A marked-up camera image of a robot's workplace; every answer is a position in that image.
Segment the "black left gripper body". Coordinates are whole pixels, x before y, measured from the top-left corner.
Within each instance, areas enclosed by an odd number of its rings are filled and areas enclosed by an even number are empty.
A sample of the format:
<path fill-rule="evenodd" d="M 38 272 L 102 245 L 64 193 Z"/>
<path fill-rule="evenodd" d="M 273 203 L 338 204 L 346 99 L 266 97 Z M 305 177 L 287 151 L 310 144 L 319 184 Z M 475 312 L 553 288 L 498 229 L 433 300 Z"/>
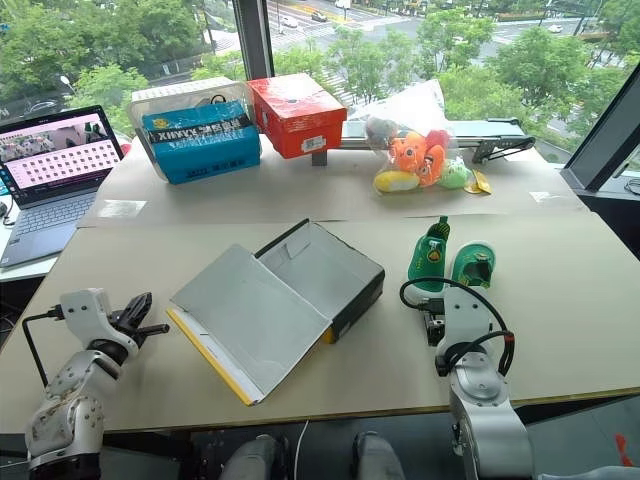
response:
<path fill-rule="evenodd" d="M 119 332 L 130 337 L 134 343 L 140 347 L 144 339 L 138 333 L 138 327 L 145 318 L 147 311 L 135 309 L 123 309 L 112 312 L 109 316 L 109 323 Z"/>

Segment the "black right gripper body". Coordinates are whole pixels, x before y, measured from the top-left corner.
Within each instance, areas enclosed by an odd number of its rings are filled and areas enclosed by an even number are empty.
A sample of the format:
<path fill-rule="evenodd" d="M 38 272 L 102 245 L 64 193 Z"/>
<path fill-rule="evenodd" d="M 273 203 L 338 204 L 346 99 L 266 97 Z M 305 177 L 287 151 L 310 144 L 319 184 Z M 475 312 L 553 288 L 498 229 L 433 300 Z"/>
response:
<path fill-rule="evenodd" d="M 426 311 L 424 321 L 429 346 L 437 346 L 445 334 L 445 316 L 441 313 Z"/>

